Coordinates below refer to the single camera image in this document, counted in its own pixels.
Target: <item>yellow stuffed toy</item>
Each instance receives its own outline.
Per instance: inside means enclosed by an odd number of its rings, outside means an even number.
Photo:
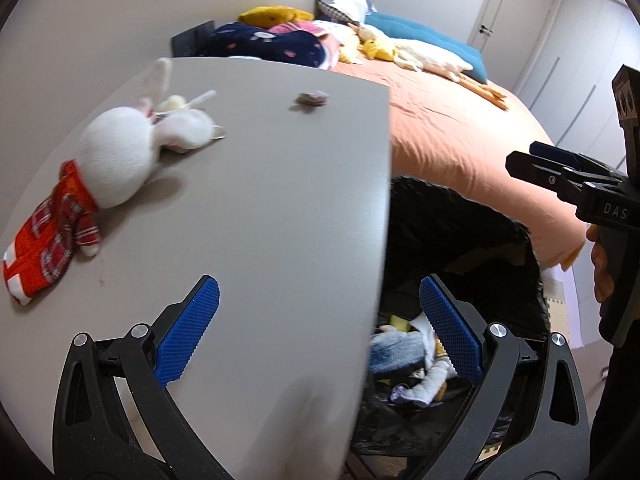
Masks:
[[[362,49],[369,59],[393,61],[396,58],[396,47],[393,42],[385,38],[372,38],[362,44]]]
[[[339,61],[341,63],[346,64],[362,64],[359,60],[358,56],[358,48],[360,47],[360,38],[357,36],[350,36],[344,42],[344,45],[340,47],[340,58]]]
[[[238,20],[252,27],[271,28],[289,22],[311,22],[314,16],[304,10],[293,7],[255,7],[244,14],[240,14]]]

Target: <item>red plaid outfit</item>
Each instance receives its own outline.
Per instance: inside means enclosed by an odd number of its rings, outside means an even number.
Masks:
[[[75,162],[66,161],[53,192],[24,223],[4,255],[9,292],[28,303],[36,292],[60,278],[77,246],[100,243],[94,222],[97,211]]]

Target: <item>white wardrobe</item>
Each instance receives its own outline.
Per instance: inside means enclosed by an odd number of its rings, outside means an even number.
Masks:
[[[564,0],[519,97],[556,145],[618,167],[625,145],[611,81],[622,64],[640,68],[640,25],[628,7]]]

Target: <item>navy blue blanket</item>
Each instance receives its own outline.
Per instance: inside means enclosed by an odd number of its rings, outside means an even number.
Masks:
[[[305,30],[271,34],[263,28],[244,23],[229,23],[218,28],[197,52],[198,56],[254,56],[318,68],[326,53],[320,40]]]

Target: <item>blue pillow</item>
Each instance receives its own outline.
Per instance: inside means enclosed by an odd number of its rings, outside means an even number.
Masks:
[[[390,38],[424,41],[453,52],[473,67],[473,70],[465,72],[466,75],[479,83],[486,84],[486,68],[484,62],[482,62],[482,55],[472,46],[436,32],[426,25],[410,22],[382,12],[368,14],[365,22],[378,28]]]

